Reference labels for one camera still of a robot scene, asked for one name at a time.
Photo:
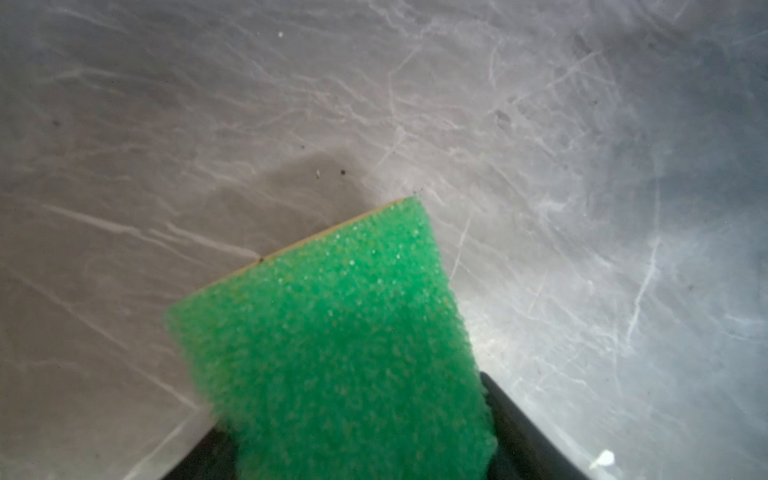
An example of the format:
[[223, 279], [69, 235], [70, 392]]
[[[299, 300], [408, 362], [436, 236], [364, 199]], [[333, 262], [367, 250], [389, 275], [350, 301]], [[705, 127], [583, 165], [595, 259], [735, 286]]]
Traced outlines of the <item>green sponge top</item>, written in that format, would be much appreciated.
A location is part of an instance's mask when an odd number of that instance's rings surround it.
[[416, 197], [174, 304], [169, 330], [241, 479], [482, 479], [493, 422]]

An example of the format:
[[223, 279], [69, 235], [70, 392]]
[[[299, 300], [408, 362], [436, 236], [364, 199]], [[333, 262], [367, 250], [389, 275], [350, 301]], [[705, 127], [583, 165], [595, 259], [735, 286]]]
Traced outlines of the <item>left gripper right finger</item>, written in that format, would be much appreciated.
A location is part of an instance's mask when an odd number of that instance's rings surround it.
[[481, 372], [480, 378], [498, 442], [487, 469], [488, 479], [588, 479], [487, 373]]

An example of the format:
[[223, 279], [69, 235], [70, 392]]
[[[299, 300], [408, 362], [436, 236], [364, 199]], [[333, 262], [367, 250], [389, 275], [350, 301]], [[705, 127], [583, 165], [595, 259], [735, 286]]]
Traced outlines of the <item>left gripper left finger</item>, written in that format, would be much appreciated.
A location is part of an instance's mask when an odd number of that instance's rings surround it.
[[237, 480], [237, 453], [232, 436], [216, 426], [163, 480]]

